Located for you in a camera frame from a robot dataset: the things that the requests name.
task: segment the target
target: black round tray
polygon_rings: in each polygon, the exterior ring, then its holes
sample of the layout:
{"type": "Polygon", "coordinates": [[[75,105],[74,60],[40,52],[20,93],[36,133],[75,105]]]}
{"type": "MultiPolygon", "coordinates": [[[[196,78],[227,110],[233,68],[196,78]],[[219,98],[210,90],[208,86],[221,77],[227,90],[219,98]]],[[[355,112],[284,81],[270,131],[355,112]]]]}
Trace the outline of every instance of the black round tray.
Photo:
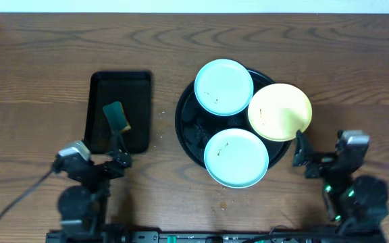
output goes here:
{"type": "MultiPolygon", "coordinates": [[[[273,84],[274,81],[255,70],[249,70],[254,84],[254,93],[259,89],[273,84]]],[[[195,81],[191,82],[182,93],[175,114],[176,136],[186,154],[205,169],[203,154],[209,139],[218,132],[228,128],[241,128],[259,137],[267,147],[269,155],[268,169],[273,167],[289,149],[291,141],[274,142],[259,136],[250,126],[247,109],[236,115],[221,117],[204,110],[195,96],[195,81]]]]}

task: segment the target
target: sponge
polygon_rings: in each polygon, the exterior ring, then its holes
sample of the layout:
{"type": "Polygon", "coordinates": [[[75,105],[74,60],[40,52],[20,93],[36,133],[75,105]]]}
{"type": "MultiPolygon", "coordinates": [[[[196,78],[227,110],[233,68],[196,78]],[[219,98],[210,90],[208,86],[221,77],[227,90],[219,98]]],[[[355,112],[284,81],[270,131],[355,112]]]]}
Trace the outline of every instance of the sponge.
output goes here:
{"type": "Polygon", "coordinates": [[[112,132],[125,132],[131,128],[124,115],[121,102],[115,101],[112,104],[105,105],[103,112],[106,115],[112,132]]]}

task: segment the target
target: white plate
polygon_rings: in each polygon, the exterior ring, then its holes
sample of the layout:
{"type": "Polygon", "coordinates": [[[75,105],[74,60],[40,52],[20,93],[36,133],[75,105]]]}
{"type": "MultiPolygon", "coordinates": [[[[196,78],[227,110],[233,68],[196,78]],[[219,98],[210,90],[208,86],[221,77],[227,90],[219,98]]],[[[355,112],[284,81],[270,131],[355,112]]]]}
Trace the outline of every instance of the white plate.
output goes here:
{"type": "Polygon", "coordinates": [[[214,180],[230,188],[256,184],[267,173],[269,157],[264,143],[243,129],[214,135],[205,147],[205,167],[214,180]]]}
{"type": "Polygon", "coordinates": [[[217,59],[207,63],[196,76],[194,94],[201,106],[214,115],[241,112],[253,96],[253,80],[236,61],[217,59]]]}

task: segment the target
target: black tray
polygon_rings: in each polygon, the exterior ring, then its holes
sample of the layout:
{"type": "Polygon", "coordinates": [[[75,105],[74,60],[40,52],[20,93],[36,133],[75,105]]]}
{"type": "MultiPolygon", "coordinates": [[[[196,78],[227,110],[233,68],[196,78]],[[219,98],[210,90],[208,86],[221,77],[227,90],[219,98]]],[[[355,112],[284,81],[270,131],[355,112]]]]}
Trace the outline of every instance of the black tray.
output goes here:
{"type": "Polygon", "coordinates": [[[103,106],[119,101],[132,127],[122,134],[129,153],[148,148],[151,120],[150,72],[96,72],[91,76],[84,143],[94,154],[108,151],[111,130],[103,106]]]}
{"type": "MultiPolygon", "coordinates": [[[[255,93],[274,81],[260,72],[249,70],[253,79],[255,93]]],[[[247,109],[236,115],[220,117],[204,110],[196,99],[195,82],[188,85],[182,93],[175,114],[176,135],[186,154],[205,169],[203,154],[209,139],[218,132],[228,128],[241,128],[258,136],[267,147],[269,155],[268,169],[273,167],[289,149],[291,141],[274,142],[259,136],[250,126],[247,109]]]]}

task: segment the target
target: wood grain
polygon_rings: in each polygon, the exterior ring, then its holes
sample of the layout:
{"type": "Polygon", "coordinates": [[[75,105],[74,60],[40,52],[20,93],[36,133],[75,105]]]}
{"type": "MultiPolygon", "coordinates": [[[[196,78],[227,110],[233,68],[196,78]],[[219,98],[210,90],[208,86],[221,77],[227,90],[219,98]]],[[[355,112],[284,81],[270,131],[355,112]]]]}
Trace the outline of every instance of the wood grain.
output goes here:
{"type": "MultiPolygon", "coordinates": [[[[154,75],[151,144],[125,178],[112,181],[109,221],[187,231],[325,223],[321,182],[291,167],[293,145],[244,190],[218,186],[180,148],[179,96],[220,57],[304,90],[316,149],[332,150],[339,128],[366,130],[371,144],[358,174],[389,183],[388,15],[0,13],[0,210],[64,144],[82,138],[94,72],[147,69],[154,75]]],[[[0,223],[0,242],[44,242],[59,229],[59,193],[73,184],[52,176],[0,223]]],[[[383,226],[389,239],[389,216],[383,226]]]]}

